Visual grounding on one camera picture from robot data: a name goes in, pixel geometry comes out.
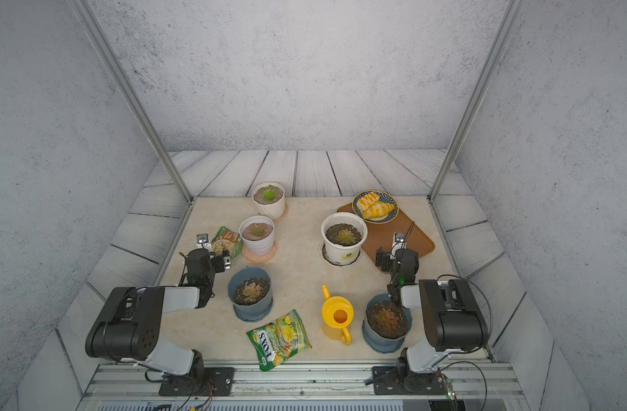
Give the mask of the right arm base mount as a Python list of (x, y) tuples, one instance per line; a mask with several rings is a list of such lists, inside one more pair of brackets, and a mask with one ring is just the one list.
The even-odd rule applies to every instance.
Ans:
[(442, 377), (409, 371), (401, 376), (394, 366), (374, 366), (366, 385), (371, 385), (377, 396), (446, 396), (448, 393)]

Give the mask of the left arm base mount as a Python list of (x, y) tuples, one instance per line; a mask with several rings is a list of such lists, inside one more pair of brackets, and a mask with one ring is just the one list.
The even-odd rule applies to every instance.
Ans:
[(234, 368), (196, 366), (183, 376), (164, 375), (160, 397), (229, 397), (234, 381)]

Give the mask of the blue pot succulent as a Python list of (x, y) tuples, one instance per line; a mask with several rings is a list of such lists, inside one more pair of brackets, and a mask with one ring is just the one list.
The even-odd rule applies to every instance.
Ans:
[(387, 294), (381, 294), (374, 296), (366, 305), (362, 333), (374, 351), (390, 354), (402, 347), (412, 323), (408, 309), (395, 304)]
[(236, 273), (229, 281), (228, 295), (236, 317), (242, 321), (258, 322), (272, 311), (271, 279), (261, 268), (248, 267)]

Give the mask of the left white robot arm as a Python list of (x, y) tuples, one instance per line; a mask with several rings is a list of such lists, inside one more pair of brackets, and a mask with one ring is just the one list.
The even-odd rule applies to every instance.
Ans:
[(85, 340), (91, 358), (132, 361), (152, 371), (183, 377), (197, 368), (193, 349), (161, 335), (166, 313), (204, 308), (214, 297), (215, 277), (231, 267), (229, 251), (196, 248), (185, 256), (176, 286), (116, 287)]

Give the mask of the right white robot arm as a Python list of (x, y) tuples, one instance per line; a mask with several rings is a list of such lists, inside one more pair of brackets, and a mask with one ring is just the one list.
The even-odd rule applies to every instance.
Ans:
[(432, 375), (444, 359), (486, 347), (491, 328), (467, 279), (418, 280), (418, 253), (404, 246), (394, 251), (378, 249), (375, 265), (390, 274), (387, 290), (392, 303), (402, 309), (419, 308), (423, 318), (424, 337), (398, 358), (400, 381), (412, 374)]

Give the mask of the white ribbed pot green succulent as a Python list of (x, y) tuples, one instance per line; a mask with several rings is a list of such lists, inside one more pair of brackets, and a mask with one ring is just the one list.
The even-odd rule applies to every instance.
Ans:
[(286, 193), (279, 183), (260, 183), (250, 196), (260, 216), (279, 221), (287, 215)]

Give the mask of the yellow plastic watering can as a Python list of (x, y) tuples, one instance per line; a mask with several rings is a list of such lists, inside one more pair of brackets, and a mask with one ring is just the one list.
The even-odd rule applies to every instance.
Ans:
[(354, 320), (354, 307), (345, 297), (333, 296), (325, 284), (322, 294), (325, 300), (321, 310), (323, 333), (328, 339), (351, 345), (353, 338), (349, 328)]

